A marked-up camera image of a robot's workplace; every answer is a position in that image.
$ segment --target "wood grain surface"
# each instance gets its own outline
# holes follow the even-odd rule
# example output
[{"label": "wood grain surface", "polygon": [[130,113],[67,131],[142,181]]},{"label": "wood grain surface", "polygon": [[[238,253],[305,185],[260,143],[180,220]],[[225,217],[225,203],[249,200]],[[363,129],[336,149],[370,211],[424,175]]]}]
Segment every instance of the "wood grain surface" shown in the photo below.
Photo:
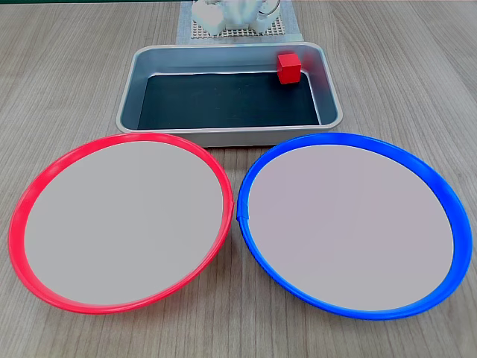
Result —
[{"label": "wood grain surface", "polygon": [[[477,223],[477,3],[299,1],[343,107],[337,131],[424,159]],[[473,358],[475,260],[454,295],[417,317],[341,318],[286,293],[239,226],[213,264],[170,298],[118,315],[50,307],[17,279],[7,250],[16,202],[49,163],[109,134],[133,53],[175,40],[180,4],[0,5],[0,357]],[[266,148],[212,149],[234,195]]]}]

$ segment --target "toy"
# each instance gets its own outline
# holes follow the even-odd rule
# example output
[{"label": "toy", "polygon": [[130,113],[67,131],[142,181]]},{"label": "toy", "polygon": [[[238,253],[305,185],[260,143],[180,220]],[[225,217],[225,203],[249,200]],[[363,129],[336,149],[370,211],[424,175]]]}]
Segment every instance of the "toy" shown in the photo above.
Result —
[{"label": "toy", "polygon": [[192,19],[210,35],[223,30],[267,31],[280,15],[280,0],[197,0]]},{"label": "toy", "polygon": [[278,56],[277,71],[281,84],[295,84],[300,82],[300,58],[297,54],[280,54]]}]

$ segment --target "plate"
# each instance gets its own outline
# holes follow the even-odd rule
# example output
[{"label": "plate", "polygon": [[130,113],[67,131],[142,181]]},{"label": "plate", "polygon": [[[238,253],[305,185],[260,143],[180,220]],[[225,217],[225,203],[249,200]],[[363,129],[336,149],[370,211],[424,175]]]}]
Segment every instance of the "plate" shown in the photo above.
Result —
[{"label": "plate", "polygon": [[193,280],[232,214],[230,182],[200,146],[168,134],[109,136],[28,187],[10,223],[10,257],[24,285],[53,306],[124,312]]},{"label": "plate", "polygon": [[313,134],[272,148],[245,176],[237,205],[263,269],[331,313],[416,315],[451,295],[470,264],[469,220],[449,184],[370,137]]}]

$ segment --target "red plate rim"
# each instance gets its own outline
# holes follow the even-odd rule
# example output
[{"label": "red plate rim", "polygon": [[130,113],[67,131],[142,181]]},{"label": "red plate rim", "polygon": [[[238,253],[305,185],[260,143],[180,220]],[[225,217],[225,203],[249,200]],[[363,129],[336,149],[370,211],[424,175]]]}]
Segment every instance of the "red plate rim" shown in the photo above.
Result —
[{"label": "red plate rim", "polygon": [[[155,295],[143,298],[138,301],[116,304],[116,305],[92,305],[82,304],[76,301],[64,298],[49,288],[47,288],[41,281],[35,276],[31,270],[30,265],[25,252],[25,228],[28,221],[30,211],[35,204],[35,201],[40,196],[41,192],[46,186],[64,169],[68,168],[71,164],[78,160],[100,151],[101,149],[110,147],[112,145],[122,144],[126,142],[161,142],[170,145],[175,145],[179,148],[185,149],[199,158],[201,158],[214,172],[217,177],[220,186],[222,188],[224,208],[222,213],[222,223],[214,241],[213,246],[207,253],[206,257],[200,263],[200,265],[182,280],[175,283],[173,286],[167,288],[164,291],[156,293]],[[120,313],[129,310],[135,310],[158,300],[161,300],[172,293],[182,289],[190,281],[196,278],[214,259],[215,255],[219,252],[227,234],[230,230],[232,222],[234,201],[232,194],[232,187],[230,185],[229,178],[224,169],[218,163],[218,161],[205,149],[193,142],[178,136],[171,134],[158,134],[158,133],[134,133],[134,134],[117,134],[114,136],[108,136],[100,138],[82,145],[73,151],[63,155],[58,160],[54,161],[48,168],[46,168],[25,190],[20,198],[15,210],[13,211],[12,219],[10,221],[10,229],[8,232],[8,249],[10,252],[10,259],[13,268],[18,275],[22,283],[29,289],[34,295],[43,300],[44,302],[75,313],[86,314],[108,314],[108,313]]]}]

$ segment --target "white object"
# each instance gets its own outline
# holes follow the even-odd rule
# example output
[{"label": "white object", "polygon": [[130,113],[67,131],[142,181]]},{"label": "white object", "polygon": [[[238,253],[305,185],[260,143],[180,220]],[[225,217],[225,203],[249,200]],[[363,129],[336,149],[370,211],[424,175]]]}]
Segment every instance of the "white object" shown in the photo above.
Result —
[{"label": "white object", "polygon": [[60,172],[28,217],[25,251],[50,290],[82,304],[126,304],[171,287],[214,245],[223,193],[197,155],[126,142]]},{"label": "white object", "polygon": [[[261,11],[264,13],[268,13],[269,11],[268,10],[269,6],[265,6],[267,4],[268,3],[265,2],[264,6],[261,9]],[[278,16],[280,16],[280,5],[278,5],[277,8],[273,11],[273,13],[271,13],[270,15],[264,15],[262,13],[259,13],[255,21],[250,23],[250,28],[252,30],[255,30],[259,34],[262,34],[271,27],[271,24],[273,24],[274,21],[278,19]]]},{"label": "white object", "polygon": [[449,219],[411,170],[347,145],[311,145],[267,163],[248,197],[257,251],[286,282],[350,310],[405,307],[452,264]]},{"label": "white object", "polygon": [[213,36],[225,29],[224,12],[220,4],[208,4],[206,0],[199,0],[192,5],[192,20]]},{"label": "white object", "polygon": [[226,27],[246,26],[256,20],[262,0],[222,0]]}]

